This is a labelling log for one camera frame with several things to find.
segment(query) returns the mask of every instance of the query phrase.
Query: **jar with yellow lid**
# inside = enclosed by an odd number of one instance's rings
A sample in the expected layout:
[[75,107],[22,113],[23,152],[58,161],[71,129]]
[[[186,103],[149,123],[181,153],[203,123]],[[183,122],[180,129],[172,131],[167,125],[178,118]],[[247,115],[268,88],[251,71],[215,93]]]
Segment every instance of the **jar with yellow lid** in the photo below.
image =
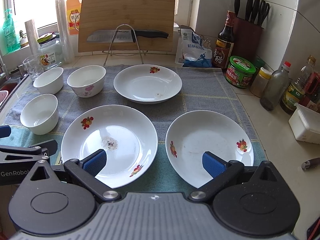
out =
[[260,68],[260,71],[256,78],[254,79],[250,91],[252,94],[261,97],[264,88],[266,87],[269,79],[271,78],[272,72],[266,70],[264,67]]
[[45,71],[55,68],[64,62],[62,45],[57,35],[47,33],[42,35],[37,41],[40,45],[40,64]]

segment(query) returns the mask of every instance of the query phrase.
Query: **glass cup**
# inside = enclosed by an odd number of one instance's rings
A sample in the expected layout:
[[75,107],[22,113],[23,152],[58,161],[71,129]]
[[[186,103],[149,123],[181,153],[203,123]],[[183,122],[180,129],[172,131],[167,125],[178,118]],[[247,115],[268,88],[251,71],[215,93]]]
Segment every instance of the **glass cup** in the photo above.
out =
[[42,65],[40,64],[40,54],[27,57],[22,64],[32,81],[44,72]]

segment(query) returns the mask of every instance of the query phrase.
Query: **teal cloth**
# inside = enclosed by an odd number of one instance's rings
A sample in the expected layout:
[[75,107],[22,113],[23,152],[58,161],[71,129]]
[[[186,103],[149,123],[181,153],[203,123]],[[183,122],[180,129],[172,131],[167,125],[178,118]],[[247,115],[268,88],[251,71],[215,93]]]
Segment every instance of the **teal cloth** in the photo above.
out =
[[58,151],[51,156],[51,165],[60,163],[60,148],[63,135],[71,122],[85,111],[109,104],[127,105],[144,113],[154,124],[158,134],[158,151],[148,170],[137,180],[119,188],[121,193],[173,192],[189,194],[194,188],[186,183],[171,166],[166,150],[165,135],[169,125],[181,114],[193,110],[212,110],[224,114],[237,122],[247,133],[254,150],[254,165],[266,160],[266,155],[257,138],[254,128],[231,85],[225,80],[221,69],[215,68],[170,68],[182,79],[182,89],[178,95],[156,105],[133,103],[120,96],[113,87],[114,77],[128,66],[106,67],[107,74],[102,92],[92,98],[77,97],[67,85],[67,77],[74,68],[64,70],[65,84],[57,94],[59,122],[48,134],[35,135],[20,123],[20,113],[24,106],[39,93],[32,86],[17,100],[4,121],[12,128],[8,138],[0,139],[0,144],[27,147],[49,139],[58,142]]

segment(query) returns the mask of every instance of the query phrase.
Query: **gray ribbed surface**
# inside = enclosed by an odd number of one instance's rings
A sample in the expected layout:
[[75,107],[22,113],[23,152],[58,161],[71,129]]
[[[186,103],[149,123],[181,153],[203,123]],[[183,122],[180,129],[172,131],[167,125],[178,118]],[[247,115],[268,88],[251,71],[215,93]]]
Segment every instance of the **gray ribbed surface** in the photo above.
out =
[[[16,234],[12,240],[40,240]],[[51,240],[195,240],[253,239],[228,231],[208,206],[187,201],[181,193],[128,193],[124,200],[103,204],[87,225]],[[294,239],[287,234],[276,239]]]

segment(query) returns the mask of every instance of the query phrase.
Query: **orange liquid bottle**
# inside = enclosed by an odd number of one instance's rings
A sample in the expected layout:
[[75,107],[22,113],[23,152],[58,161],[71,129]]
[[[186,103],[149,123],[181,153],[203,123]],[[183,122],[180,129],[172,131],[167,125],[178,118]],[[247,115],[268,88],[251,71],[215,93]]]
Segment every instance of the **orange liquid bottle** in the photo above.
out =
[[70,35],[79,34],[79,20],[82,0],[67,0],[67,20]]

